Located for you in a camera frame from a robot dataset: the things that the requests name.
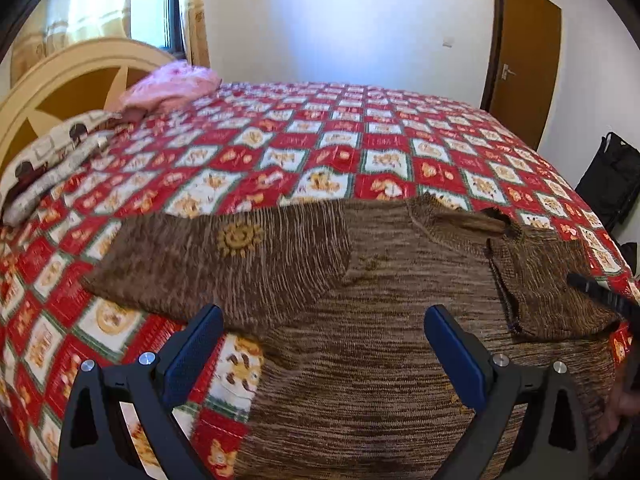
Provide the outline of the brown knitted sweater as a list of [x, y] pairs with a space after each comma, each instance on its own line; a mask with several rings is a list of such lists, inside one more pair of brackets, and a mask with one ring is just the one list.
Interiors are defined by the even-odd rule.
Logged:
[[224, 378], [250, 397], [234, 478], [424, 479], [472, 416], [424, 336], [426, 309], [519, 363], [565, 362], [594, 425], [616, 316], [565, 284], [588, 269], [580, 240], [425, 194], [134, 216], [84, 284], [182, 322], [221, 307], [240, 335]]

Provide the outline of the brown wooden door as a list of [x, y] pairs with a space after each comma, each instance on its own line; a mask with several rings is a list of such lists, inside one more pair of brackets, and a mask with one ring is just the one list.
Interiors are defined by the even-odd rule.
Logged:
[[558, 76], [562, 11], [550, 0], [495, 0], [480, 108], [538, 148]]

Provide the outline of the white patterned pillow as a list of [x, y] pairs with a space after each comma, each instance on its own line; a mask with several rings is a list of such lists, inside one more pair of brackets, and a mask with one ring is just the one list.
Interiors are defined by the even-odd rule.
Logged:
[[89, 110], [64, 120], [23, 148], [1, 174], [2, 224], [19, 226], [36, 208], [42, 194], [62, 180], [55, 167], [74, 172], [102, 141], [89, 142], [88, 136], [110, 130], [121, 119], [118, 113]]

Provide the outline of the red patchwork bear blanket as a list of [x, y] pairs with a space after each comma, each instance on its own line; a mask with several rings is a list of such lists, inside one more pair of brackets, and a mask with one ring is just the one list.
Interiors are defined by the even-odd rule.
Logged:
[[450, 99], [344, 84], [226, 84], [115, 136], [1, 233], [1, 411], [40, 474], [58, 471], [63, 411], [79, 365], [127, 362], [176, 324], [92, 296], [80, 278], [122, 219], [191, 218], [324, 198], [431, 193], [466, 210], [584, 240], [594, 274], [639, 285], [600, 220], [498, 120]]

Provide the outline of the cream wooden headboard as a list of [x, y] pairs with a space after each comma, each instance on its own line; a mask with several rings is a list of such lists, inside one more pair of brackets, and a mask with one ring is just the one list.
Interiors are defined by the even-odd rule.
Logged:
[[1, 102], [1, 167], [64, 120], [115, 104], [174, 59], [143, 42], [111, 37], [73, 44], [38, 62]]

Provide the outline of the pink pillow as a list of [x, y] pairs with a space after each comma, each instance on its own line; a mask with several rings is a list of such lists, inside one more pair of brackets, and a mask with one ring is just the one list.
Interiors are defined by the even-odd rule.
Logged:
[[222, 78], [209, 67], [175, 61], [153, 70], [105, 107], [125, 114], [140, 110], [145, 114], [168, 113], [191, 101], [219, 90]]

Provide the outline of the window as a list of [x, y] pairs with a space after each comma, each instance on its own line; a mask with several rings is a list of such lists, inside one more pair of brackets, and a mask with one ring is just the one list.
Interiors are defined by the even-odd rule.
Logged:
[[130, 38], [184, 58], [179, 0], [130, 0]]

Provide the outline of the beige patterned curtain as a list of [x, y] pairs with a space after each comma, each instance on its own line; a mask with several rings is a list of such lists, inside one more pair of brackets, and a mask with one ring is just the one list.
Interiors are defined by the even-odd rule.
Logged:
[[186, 59], [197, 66], [209, 67], [203, 0], [179, 0], [180, 21]]

